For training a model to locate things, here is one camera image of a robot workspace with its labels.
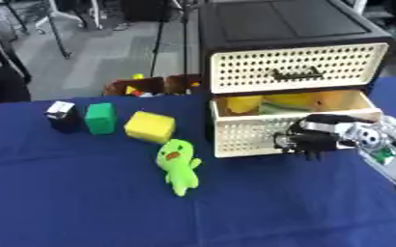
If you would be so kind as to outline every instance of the green plush toy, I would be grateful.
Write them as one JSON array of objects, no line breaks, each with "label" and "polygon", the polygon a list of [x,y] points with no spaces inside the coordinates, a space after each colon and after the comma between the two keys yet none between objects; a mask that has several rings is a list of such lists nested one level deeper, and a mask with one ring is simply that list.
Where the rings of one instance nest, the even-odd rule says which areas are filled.
[{"label": "green plush toy", "polygon": [[201,159],[193,158],[193,146],[183,140],[168,141],[157,154],[157,165],[166,171],[166,183],[172,183],[174,192],[184,196],[188,188],[198,187],[198,177],[193,172]]}]

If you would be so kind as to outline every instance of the plush toy's orange beak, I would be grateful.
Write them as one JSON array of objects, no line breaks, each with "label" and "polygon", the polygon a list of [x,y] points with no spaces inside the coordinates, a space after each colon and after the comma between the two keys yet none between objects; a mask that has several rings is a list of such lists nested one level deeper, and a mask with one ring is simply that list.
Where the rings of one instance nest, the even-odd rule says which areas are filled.
[{"label": "plush toy's orange beak", "polygon": [[177,158],[178,156],[180,156],[180,153],[177,151],[173,151],[171,153],[169,153],[168,155],[166,155],[166,161],[170,161],[173,158]]}]

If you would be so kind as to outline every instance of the black bag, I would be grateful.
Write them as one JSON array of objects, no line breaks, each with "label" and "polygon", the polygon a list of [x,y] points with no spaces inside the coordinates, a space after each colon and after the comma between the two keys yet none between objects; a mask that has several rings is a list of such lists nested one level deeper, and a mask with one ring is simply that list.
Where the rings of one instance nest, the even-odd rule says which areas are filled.
[{"label": "black bag", "polygon": [[11,67],[1,67],[0,103],[30,100],[30,92],[20,74]]}]

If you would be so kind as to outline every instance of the yellow object in drawer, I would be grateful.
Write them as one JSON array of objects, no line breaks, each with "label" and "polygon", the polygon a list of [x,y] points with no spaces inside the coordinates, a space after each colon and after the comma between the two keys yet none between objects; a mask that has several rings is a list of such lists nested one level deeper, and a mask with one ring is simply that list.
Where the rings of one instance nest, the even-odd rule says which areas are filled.
[{"label": "yellow object in drawer", "polygon": [[128,136],[159,144],[171,139],[176,128],[174,118],[148,112],[136,112],[125,124]]},{"label": "yellow object in drawer", "polygon": [[232,96],[227,97],[227,107],[234,113],[245,113],[260,105],[262,96]]}]

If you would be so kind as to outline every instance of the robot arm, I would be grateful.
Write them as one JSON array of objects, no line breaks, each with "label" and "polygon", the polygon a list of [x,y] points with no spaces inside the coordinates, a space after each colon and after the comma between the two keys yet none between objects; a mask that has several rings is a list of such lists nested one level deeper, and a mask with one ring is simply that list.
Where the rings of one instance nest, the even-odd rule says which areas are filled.
[{"label": "robot arm", "polygon": [[396,185],[396,119],[373,123],[349,116],[313,114],[274,135],[283,152],[302,152],[308,159],[322,151],[356,148],[360,156]]}]

